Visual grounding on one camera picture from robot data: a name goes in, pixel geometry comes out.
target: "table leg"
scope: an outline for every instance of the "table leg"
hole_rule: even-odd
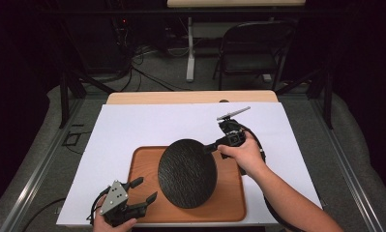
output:
[[[189,63],[187,65],[187,82],[193,82],[193,68],[195,59],[193,56],[193,20],[189,17]]]

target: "black curtain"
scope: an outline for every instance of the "black curtain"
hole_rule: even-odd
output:
[[[335,73],[334,91],[357,120],[371,165],[386,186],[386,1],[363,9],[356,27]]]
[[[307,0],[308,10],[340,10],[360,0]],[[345,17],[301,17],[285,60],[282,80],[299,79],[322,68],[343,26]]]
[[[27,154],[58,73],[22,1],[0,1],[0,197]]]

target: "white paper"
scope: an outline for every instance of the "white paper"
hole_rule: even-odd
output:
[[[132,156],[138,147],[168,146],[183,138],[195,139],[203,144],[213,143],[224,136],[217,117],[247,106],[251,109],[233,119],[256,134],[265,151],[267,165],[320,207],[292,128],[278,102],[106,104],[91,134],[57,224],[88,226],[86,218],[90,215],[95,198],[114,180],[122,183],[127,181]],[[232,226],[277,223],[266,208],[258,185],[248,176],[243,177],[243,184],[247,216],[240,222],[215,224]],[[163,225],[183,226],[176,223],[137,226]]]

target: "floor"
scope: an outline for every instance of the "floor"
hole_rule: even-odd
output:
[[[187,83],[184,78],[187,57],[175,52],[180,50],[173,50],[172,55],[151,50],[135,57],[134,67],[146,75],[133,72],[132,78],[129,75],[116,78],[114,74],[96,78],[117,91],[130,81],[123,89],[126,92],[217,90],[217,80],[212,79],[216,57],[198,52],[195,80]],[[83,85],[88,95],[84,100],[71,97],[72,118],[62,130],[58,129],[61,122],[59,89],[48,93],[50,109],[45,122],[0,200],[0,231],[24,231],[24,226],[28,226],[26,231],[91,231],[90,227],[80,229],[55,225],[57,212],[63,206],[62,200],[40,212],[45,205],[66,197],[81,154],[107,98],[94,86]],[[223,87],[225,90],[268,89],[269,83],[263,82],[262,78],[231,78],[224,82]],[[328,130],[321,117],[322,102],[309,100],[304,94],[307,87],[300,86],[279,96],[279,101],[285,108],[324,210],[345,231],[386,231],[386,190],[370,168],[359,127],[344,102],[334,96],[334,129]],[[271,232],[279,230],[280,226],[266,228]]]

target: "table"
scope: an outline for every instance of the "table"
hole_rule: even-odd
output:
[[[114,93],[109,96],[99,115],[57,224],[89,226],[85,218],[95,197],[118,177],[121,182],[127,181],[132,162],[131,154],[138,147],[169,145],[170,141],[175,141],[179,137],[199,138],[197,140],[203,144],[212,143],[222,136],[215,120],[217,116],[224,115],[229,109],[231,109],[229,112],[232,112],[248,105],[252,107],[250,110],[252,113],[243,113],[234,118],[262,137],[260,140],[271,169],[320,207],[295,136],[274,92]],[[242,180],[247,214],[241,221],[139,223],[137,226],[277,224],[265,206],[258,185],[248,176],[243,176]]]
[[[302,7],[306,0],[168,0],[169,8],[233,8],[233,7]],[[187,65],[187,81],[193,82],[195,64],[193,38],[221,38],[228,28],[235,23],[197,23],[189,17],[189,62]]]

